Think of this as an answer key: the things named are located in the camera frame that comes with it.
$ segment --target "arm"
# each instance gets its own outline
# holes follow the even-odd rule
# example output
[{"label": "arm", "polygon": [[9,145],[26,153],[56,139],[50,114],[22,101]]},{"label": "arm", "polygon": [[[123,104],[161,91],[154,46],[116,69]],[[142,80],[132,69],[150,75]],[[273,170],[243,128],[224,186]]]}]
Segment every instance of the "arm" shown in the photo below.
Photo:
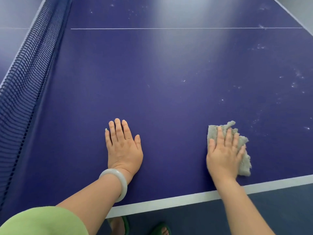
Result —
[{"label": "arm", "polygon": [[[122,130],[119,119],[110,121],[110,132],[105,130],[105,141],[108,148],[108,168],[123,173],[129,184],[139,170],[143,153],[139,135],[133,140],[125,120]],[[113,174],[106,174],[81,191],[59,203],[57,206],[68,209],[77,215],[86,226],[89,235],[95,235],[101,224],[121,194],[122,186]]]},{"label": "arm", "polygon": [[207,166],[216,189],[224,203],[232,235],[275,235],[264,221],[244,189],[236,182],[245,145],[237,153],[239,134],[232,140],[231,129],[224,139],[218,127],[217,142],[210,139]]}]

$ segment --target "person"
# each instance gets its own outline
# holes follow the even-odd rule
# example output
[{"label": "person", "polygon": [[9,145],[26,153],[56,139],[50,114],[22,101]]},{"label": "person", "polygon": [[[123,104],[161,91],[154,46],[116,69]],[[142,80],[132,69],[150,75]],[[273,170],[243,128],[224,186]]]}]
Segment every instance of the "person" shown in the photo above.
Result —
[{"label": "person", "polygon": [[[129,184],[139,170],[143,152],[141,139],[133,139],[125,120],[109,122],[105,130],[108,149],[108,168],[121,172]],[[217,141],[210,139],[207,153],[207,168],[216,189],[225,205],[227,220],[232,235],[273,235],[243,187],[236,182],[239,163],[245,145],[237,150],[239,134],[231,137],[231,129],[224,138],[218,128]],[[32,208],[23,211],[0,227],[5,235],[96,235],[108,212],[122,192],[122,184],[114,174],[105,174],[89,186],[65,199],[57,206]],[[127,220],[116,217],[110,220],[113,235],[128,233]],[[163,223],[151,233],[170,235],[170,228]]]}]

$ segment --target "person's right hand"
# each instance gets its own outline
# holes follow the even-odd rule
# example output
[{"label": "person's right hand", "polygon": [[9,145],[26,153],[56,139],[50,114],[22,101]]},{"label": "person's right hand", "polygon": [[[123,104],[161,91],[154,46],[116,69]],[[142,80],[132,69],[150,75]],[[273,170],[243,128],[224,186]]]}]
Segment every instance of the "person's right hand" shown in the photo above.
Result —
[{"label": "person's right hand", "polygon": [[113,121],[110,121],[110,131],[105,129],[108,168],[119,170],[124,175],[127,184],[129,184],[142,163],[141,140],[139,135],[135,136],[135,140],[133,139],[131,130],[125,120],[122,121],[124,131],[119,119],[115,119],[115,125]]},{"label": "person's right hand", "polygon": [[238,138],[239,134],[236,133],[232,140],[229,128],[224,139],[222,128],[219,126],[216,144],[214,139],[209,140],[207,167],[215,186],[225,180],[235,180],[237,177],[239,164],[246,150],[244,145],[238,152]]}]

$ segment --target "green slipper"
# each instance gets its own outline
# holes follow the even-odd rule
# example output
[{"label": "green slipper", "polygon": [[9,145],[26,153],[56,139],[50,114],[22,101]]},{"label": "green slipper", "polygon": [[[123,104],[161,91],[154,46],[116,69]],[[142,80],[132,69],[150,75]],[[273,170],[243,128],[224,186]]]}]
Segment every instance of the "green slipper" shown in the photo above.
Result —
[{"label": "green slipper", "polygon": [[[109,225],[111,223],[113,218],[108,218],[108,222],[109,222]],[[125,235],[129,235],[129,223],[128,223],[128,220],[127,220],[127,217],[126,216],[122,216],[122,219],[124,221],[124,227],[125,227]]]},{"label": "green slipper", "polygon": [[158,225],[152,230],[152,232],[151,232],[149,235],[162,235],[161,229],[162,229],[163,227],[166,227],[166,228],[167,228],[169,235],[172,234],[170,228],[166,225],[166,223],[162,222],[162,223],[158,224]]}]

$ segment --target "gray cleaning cloth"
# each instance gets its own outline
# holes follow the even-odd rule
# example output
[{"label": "gray cleaning cloth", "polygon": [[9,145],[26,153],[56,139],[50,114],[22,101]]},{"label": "gray cleaning cloth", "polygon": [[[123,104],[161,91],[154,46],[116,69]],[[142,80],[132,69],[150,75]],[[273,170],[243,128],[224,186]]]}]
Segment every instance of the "gray cleaning cloth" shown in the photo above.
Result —
[{"label": "gray cleaning cloth", "polygon": [[[228,128],[230,128],[231,126],[233,126],[236,122],[231,121],[228,122],[226,125],[221,125],[222,130],[223,130],[223,135],[225,138],[226,135],[226,131],[228,130]],[[208,141],[208,145],[209,145],[209,139],[213,138],[216,142],[216,138],[217,138],[217,125],[209,125],[209,129],[208,129],[208,136],[207,136],[207,141]],[[235,133],[238,132],[238,129],[232,129],[232,137],[234,136]],[[238,150],[248,142],[248,138],[244,137],[244,136],[239,136],[239,140],[238,140]],[[250,163],[250,156],[247,154],[247,151],[245,151],[245,154],[242,158],[242,161],[239,165],[239,170],[238,170],[238,175],[243,175],[243,176],[249,176],[251,175],[250,173],[250,168],[251,168],[251,163]]]}]

